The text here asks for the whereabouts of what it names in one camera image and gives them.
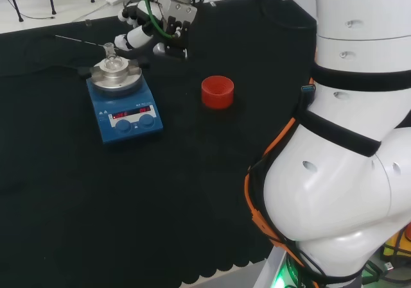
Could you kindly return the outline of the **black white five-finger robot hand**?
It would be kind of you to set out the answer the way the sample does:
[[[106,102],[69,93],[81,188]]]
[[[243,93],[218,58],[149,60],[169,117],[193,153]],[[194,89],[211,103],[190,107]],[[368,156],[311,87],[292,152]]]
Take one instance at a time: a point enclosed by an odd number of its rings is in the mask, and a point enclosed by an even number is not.
[[[141,0],[126,5],[118,19],[132,27],[115,38],[115,46],[123,51],[135,51],[152,40],[153,52],[170,58],[188,58],[188,40],[197,7],[176,0]]]

